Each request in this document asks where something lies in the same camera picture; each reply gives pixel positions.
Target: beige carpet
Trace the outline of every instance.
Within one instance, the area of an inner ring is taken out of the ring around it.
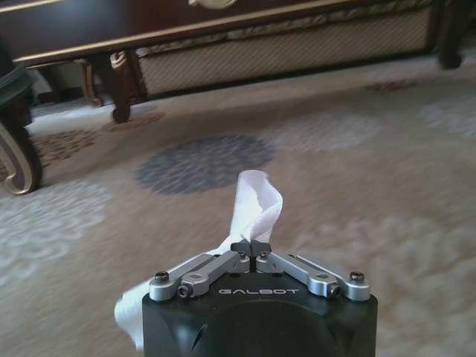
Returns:
[[[140,356],[121,293],[227,235],[241,170],[284,197],[273,245],[367,273],[379,356],[476,351],[476,51],[152,101],[30,126],[45,186],[0,190],[0,355]]]

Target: upholstered sofa base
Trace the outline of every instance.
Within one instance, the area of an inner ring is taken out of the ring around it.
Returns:
[[[429,50],[432,7],[139,56],[154,95]]]

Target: robotic hand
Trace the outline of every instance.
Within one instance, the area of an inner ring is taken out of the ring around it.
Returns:
[[[375,356],[364,274],[257,240],[160,271],[142,314],[145,357]]]

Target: white tissue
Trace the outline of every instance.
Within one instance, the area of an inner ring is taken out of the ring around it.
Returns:
[[[269,183],[268,176],[257,170],[243,171],[238,176],[237,194],[230,234],[209,254],[223,254],[233,242],[257,239],[268,242],[283,207],[283,197]],[[137,350],[144,348],[142,333],[142,298],[149,292],[150,279],[124,292],[116,303],[115,320],[127,332]]]

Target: black screw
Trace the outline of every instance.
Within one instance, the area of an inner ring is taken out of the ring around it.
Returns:
[[[160,281],[167,281],[169,280],[169,273],[166,271],[159,271],[155,273],[154,278]]]
[[[352,271],[350,273],[350,279],[352,281],[364,281],[365,280],[365,275],[361,271]]]
[[[339,286],[338,283],[331,283],[327,287],[327,295],[329,297],[337,296],[339,295],[340,292],[341,292],[341,287]]]
[[[182,299],[186,299],[192,295],[192,288],[185,284],[179,285],[177,288],[177,295]]]

